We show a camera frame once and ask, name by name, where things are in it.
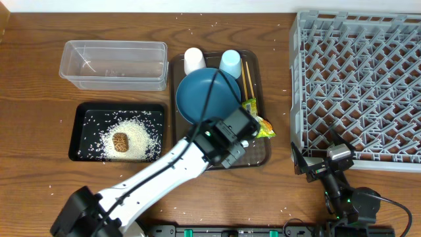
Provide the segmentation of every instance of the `white plastic crate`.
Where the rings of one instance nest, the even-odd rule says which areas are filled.
[[[291,141],[309,163],[328,130],[353,169],[421,172],[421,16],[302,11],[289,33]]]

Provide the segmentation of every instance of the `yellow snack packet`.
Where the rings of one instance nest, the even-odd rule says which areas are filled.
[[[243,102],[241,105],[260,124],[260,131],[259,131],[259,134],[257,134],[257,138],[271,138],[271,137],[276,136],[275,132],[273,131],[272,125],[268,121],[264,120],[263,118],[260,118],[257,115],[256,98],[249,99]]]

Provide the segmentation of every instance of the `cable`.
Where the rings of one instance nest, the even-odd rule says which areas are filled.
[[[201,125],[202,125],[203,118],[205,117],[205,113],[206,113],[206,110],[207,110],[207,107],[208,107],[208,104],[209,104],[209,98],[211,97],[211,91],[212,91],[212,88],[213,88],[213,85],[214,85],[214,82],[216,80],[216,76],[218,75],[218,73],[220,73],[222,75],[222,77],[225,79],[226,83],[230,87],[231,92],[233,93],[233,95],[236,98],[237,102],[239,104],[241,104],[241,102],[239,101],[239,99],[237,98],[237,96],[234,93],[234,89],[232,88],[232,86],[229,83],[228,79],[225,77],[224,73],[220,69],[216,69],[216,72],[213,74],[213,77],[212,77],[212,82],[210,83],[210,86],[209,86],[208,94],[207,94],[206,100],[205,100],[205,105],[203,106],[203,110],[202,110],[202,114],[200,116],[199,122],[197,123],[197,125],[195,127],[195,131],[194,131],[193,135],[191,136],[191,139],[190,139],[189,143],[187,144],[187,146],[183,149],[183,151],[179,154],[179,156],[177,156],[177,158],[175,158],[175,160],[169,162],[169,164],[167,166],[163,167],[161,170],[159,170],[156,173],[152,174],[151,176],[147,177],[145,180],[143,180],[139,184],[136,184],[133,188],[130,188],[125,194],[121,195],[116,200],[116,202],[110,207],[110,209],[104,214],[104,217],[98,223],[97,227],[95,228],[95,230],[93,231],[93,234],[91,236],[93,236],[93,237],[96,237],[97,236],[98,231],[102,228],[102,226],[104,225],[105,221],[110,217],[111,212],[114,211],[118,207],[118,205],[122,204],[123,201],[124,201],[124,199],[126,199],[126,197],[130,196],[131,193],[133,193],[134,191],[136,191],[138,188],[140,188],[142,185],[146,184],[150,180],[154,179],[156,176],[162,174],[167,169],[173,167],[175,165],[175,163],[177,163],[177,161],[179,161],[182,158],[182,156],[184,155],[184,153],[189,149],[190,145],[193,143],[194,139],[196,138],[196,136],[199,133],[199,129],[200,129]]]
[[[283,234],[285,237],[289,237],[288,235],[286,235],[286,234],[285,234],[285,227],[288,225],[288,223],[289,223],[290,221],[301,221],[301,223],[303,223],[303,224],[304,224],[304,221],[302,221],[301,219],[298,219],[298,218],[292,218],[292,219],[288,220],[288,221],[284,224],[284,226],[282,227],[282,234]],[[309,229],[309,227],[308,227],[308,226],[306,226],[305,228],[307,228],[307,230],[309,230],[309,231],[310,231],[310,234],[311,234],[311,236],[312,236],[313,231],[311,231],[311,230]]]
[[[408,234],[409,229],[410,229],[410,226],[412,225],[412,214],[411,214],[411,212],[409,211],[409,209],[407,207],[405,207],[404,205],[398,203],[397,201],[393,201],[393,200],[390,200],[390,199],[385,198],[385,197],[378,197],[378,196],[375,196],[375,195],[372,195],[372,194],[367,194],[365,192],[361,192],[360,190],[358,190],[356,188],[353,188],[350,185],[345,184],[344,182],[340,181],[336,176],[334,176],[334,177],[335,177],[336,182],[338,184],[340,184],[341,186],[343,186],[344,188],[346,188],[346,189],[348,189],[350,191],[358,192],[358,193],[363,194],[363,195],[366,195],[368,197],[371,197],[371,198],[374,198],[374,199],[378,199],[380,201],[385,201],[385,202],[390,203],[390,204],[394,204],[394,205],[402,208],[404,211],[406,211],[407,214],[408,214],[408,224],[407,224],[407,227],[404,229],[401,237],[405,237]]]

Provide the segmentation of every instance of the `blue plate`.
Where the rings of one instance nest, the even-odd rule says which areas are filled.
[[[188,74],[180,83],[176,94],[176,104],[180,114],[190,123],[199,122],[206,96],[211,86],[215,68],[202,68]],[[223,72],[240,100],[240,90],[235,79]],[[224,78],[218,73],[212,91],[204,120],[212,117],[226,119],[240,105],[232,94]]]

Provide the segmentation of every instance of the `wooden table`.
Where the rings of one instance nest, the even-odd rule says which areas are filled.
[[[73,39],[164,41],[169,59],[189,47],[249,49],[259,58],[267,119],[278,134],[271,139],[270,161],[260,168],[206,172],[152,206],[142,216],[147,223],[279,227],[292,217],[323,223],[331,216],[324,206],[322,185],[294,175],[290,159],[288,34],[294,18],[294,14],[12,14],[0,45],[0,236],[48,236],[72,192],[84,185],[98,192],[147,166],[71,161],[68,145],[80,103],[165,103],[171,126],[169,87],[163,92],[84,91],[60,78],[63,47]],[[171,127],[165,134],[168,151]],[[421,234],[420,174],[347,171],[346,175],[353,186],[371,187],[406,205],[414,215],[410,236]],[[387,203],[382,203],[377,218],[378,224],[391,225],[398,235],[407,224],[406,213]]]

